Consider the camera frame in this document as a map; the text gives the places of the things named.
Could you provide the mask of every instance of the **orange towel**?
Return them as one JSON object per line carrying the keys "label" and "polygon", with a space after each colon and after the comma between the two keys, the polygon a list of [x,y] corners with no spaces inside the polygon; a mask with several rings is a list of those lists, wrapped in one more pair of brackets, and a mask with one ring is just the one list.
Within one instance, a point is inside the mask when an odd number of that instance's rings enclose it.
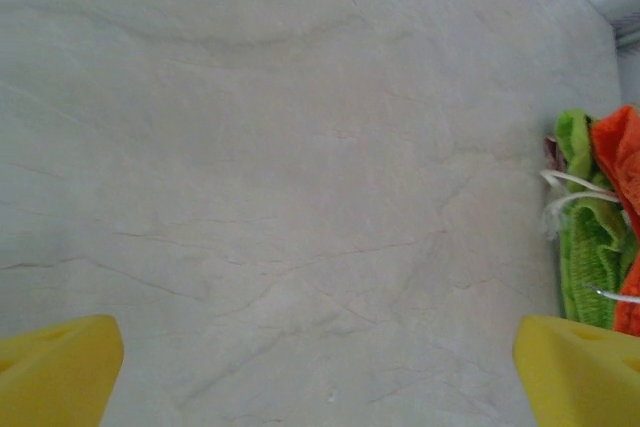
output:
{"label": "orange towel", "polygon": [[[633,231],[640,238],[640,116],[631,105],[621,107],[592,125],[591,141],[600,169],[613,184],[629,214]],[[640,255],[631,266],[620,293],[640,294]],[[640,336],[640,305],[618,302],[613,328]]]}

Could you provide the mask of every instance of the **fabric pile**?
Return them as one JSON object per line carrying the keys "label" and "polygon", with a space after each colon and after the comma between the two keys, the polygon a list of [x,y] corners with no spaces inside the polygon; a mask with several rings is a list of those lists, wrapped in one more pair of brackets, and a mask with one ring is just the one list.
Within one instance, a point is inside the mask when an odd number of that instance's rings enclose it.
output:
{"label": "fabric pile", "polygon": [[544,140],[551,186],[543,226],[559,239],[570,320],[640,336],[640,116],[563,112]]}

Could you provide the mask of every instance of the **striped fabric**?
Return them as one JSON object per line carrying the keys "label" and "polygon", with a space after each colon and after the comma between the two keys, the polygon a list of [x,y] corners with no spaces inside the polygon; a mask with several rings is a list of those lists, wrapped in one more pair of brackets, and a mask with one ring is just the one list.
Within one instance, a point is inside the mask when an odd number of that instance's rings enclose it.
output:
{"label": "striped fabric", "polygon": [[640,11],[629,14],[622,19],[615,20],[611,22],[611,25],[618,31],[638,23],[640,23]]}
{"label": "striped fabric", "polygon": [[634,45],[618,51],[618,58],[620,59],[629,59],[635,56],[640,56],[640,45]]}

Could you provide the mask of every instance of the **white wall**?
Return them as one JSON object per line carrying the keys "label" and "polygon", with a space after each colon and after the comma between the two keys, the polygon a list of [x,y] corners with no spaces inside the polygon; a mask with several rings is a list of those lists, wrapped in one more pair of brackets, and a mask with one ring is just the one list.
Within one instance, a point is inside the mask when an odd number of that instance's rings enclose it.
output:
{"label": "white wall", "polygon": [[622,101],[640,103],[640,48],[618,56]]}

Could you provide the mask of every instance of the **yellow object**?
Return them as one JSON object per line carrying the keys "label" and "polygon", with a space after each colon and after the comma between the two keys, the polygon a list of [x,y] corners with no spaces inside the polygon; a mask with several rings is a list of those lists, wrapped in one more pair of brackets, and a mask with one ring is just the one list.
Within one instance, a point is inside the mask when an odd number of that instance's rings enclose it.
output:
{"label": "yellow object", "polygon": [[107,315],[0,341],[0,425],[99,425],[123,353],[116,321]]}
{"label": "yellow object", "polygon": [[640,425],[640,338],[529,316],[513,357],[540,427]]}

